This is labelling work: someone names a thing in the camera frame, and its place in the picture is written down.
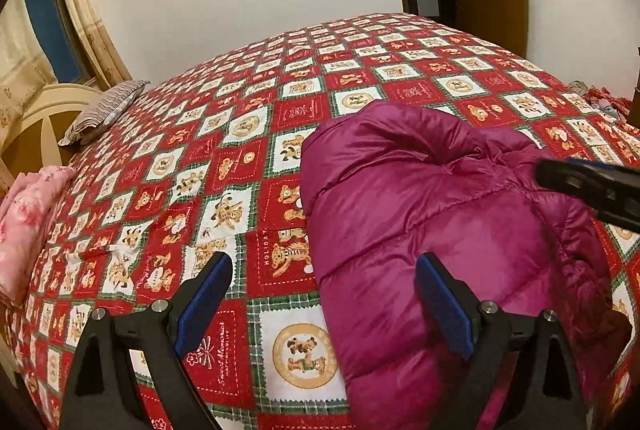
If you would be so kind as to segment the magenta down jacket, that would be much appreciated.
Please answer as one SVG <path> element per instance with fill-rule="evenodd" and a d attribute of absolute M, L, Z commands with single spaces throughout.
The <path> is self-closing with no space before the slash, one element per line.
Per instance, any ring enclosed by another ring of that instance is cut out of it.
<path fill-rule="evenodd" d="M 376 100 L 304 142 L 300 200 L 326 326 L 359 429 L 424 429 L 460 384 L 414 286 L 431 252 L 482 300 L 554 309 L 592 400 L 631 334 L 588 208 L 539 187 L 520 132 Z"/>

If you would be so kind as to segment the pile of mixed clothes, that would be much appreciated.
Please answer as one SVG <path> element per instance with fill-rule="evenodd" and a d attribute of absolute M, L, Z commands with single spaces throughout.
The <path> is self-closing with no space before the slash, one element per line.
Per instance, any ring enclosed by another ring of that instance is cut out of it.
<path fill-rule="evenodd" d="M 572 81 L 568 83 L 568 88 L 584 98 L 591 107 L 600 110 L 606 115 L 626 122 L 631 100 L 625 97 L 616 97 L 605 87 L 588 86 L 582 81 Z"/>

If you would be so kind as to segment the brown wooden dresser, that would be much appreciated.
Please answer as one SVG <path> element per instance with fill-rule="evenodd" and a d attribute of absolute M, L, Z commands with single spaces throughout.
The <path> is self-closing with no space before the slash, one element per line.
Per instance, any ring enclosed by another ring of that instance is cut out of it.
<path fill-rule="evenodd" d="M 640 129 L 640 74 L 636 86 L 634 86 L 634 98 L 631 101 L 627 123 Z"/>

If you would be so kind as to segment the pink floral pillow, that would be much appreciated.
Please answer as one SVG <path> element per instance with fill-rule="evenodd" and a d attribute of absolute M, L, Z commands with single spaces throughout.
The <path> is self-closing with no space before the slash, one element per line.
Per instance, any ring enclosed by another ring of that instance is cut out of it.
<path fill-rule="evenodd" d="M 0 225 L 1 302 L 4 305 L 23 303 L 58 199 L 75 175 L 75 169 L 59 165 L 20 173 L 4 197 Z"/>

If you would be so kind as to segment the red teddy bear blanket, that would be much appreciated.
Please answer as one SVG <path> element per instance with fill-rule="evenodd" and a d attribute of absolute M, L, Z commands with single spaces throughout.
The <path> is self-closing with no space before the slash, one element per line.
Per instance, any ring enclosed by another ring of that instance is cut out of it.
<path fill-rule="evenodd" d="M 82 329 L 166 298 L 217 251 L 226 300 L 184 364 L 226 429 L 349 429 L 299 194 L 304 140 L 378 99 L 510 127 L 558 156 L 637 164 L 639 133 L 536 64 L 408 14 L 285 32 L 139 97 L 73 157 L 8 339 L 44 424 L 60 423 Z"/>

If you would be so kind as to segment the cream wooden headboard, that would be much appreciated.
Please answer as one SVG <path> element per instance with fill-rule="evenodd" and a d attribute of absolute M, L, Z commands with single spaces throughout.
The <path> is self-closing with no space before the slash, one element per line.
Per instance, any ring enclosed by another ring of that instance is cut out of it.
<path fill-rule="evenodd" d="M 74 150 L 60 147 L 58 141 L 79 113 L 100 96 L 99 90 L 80 84 L 43 86 L 1 149 L 1 192 L 9 190 L 18 173 L 70 162 Z"/>

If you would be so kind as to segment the grey striped pillow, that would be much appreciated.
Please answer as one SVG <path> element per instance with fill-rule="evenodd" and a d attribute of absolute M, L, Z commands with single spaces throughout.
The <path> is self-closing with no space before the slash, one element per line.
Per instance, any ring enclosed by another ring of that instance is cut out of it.
<path fill-rule="evenodd" d="M 131 80 L 111 87 L 77 118 L 58 141 L 60 147 L 88 145 L 106 132 L 143 93 L 148 81 Z"/>

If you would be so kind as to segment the blue window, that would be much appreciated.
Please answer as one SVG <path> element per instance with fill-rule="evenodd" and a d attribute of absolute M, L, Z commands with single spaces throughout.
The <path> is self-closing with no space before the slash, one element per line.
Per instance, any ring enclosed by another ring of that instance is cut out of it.
<path fill-rule="evenodd" d="M 36 38 L 60 83 L 79 83 L 84 78 L 56 0 L 25 0 Z"/>

